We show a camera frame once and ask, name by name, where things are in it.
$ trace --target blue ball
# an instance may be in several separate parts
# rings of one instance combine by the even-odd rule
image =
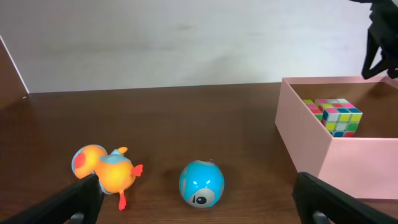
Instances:
[[[180,193],[183,199],[196,208],[213,206],[224,191],[224,176],[209,161],[193,161],[180,176]]]

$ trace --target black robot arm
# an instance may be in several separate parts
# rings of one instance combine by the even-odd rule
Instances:
[[[398,220],[306,173],[298,174],[293,198],[303,224],[398,224]]]
[[[364,79],[387,70],[390,78],[398,78],[398,0],[351,0],[372,3],[368,29],[368,46],[362,69]],[[371,68],[377,50],[382,59]]]
[[[103,199],[98,177],[91,174],[0,224],[94,224]]]

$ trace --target rubik's cube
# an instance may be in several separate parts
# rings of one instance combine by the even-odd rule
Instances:
[[[322,118],[320,119],[318,114],[315,116],[320,119],[332,136],[354,137],[363,114],[349,101],[345,99],[321,99],[315,100],[315,106],[321,111]]]

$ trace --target orange rubber duck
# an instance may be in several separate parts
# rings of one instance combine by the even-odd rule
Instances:
[[[126,208],[124,190],[129,188],[140,177],[144,166],[133,166],[123,156],[126,147],[115,149],[110,155],[102,146],[89,145],[81,148],[72,159],[72,171],[82,179],[95,173],[98,176],[102,191],[106,194],[120,194],[119,210]]]

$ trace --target pink box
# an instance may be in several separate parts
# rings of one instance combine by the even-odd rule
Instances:
[[[398,199],[398,139],[335,138],[290,86],[377,82],[398,88],[397,80],[383,76],[282,79],[275,124],[298,172],[308,172],[356,198]]]

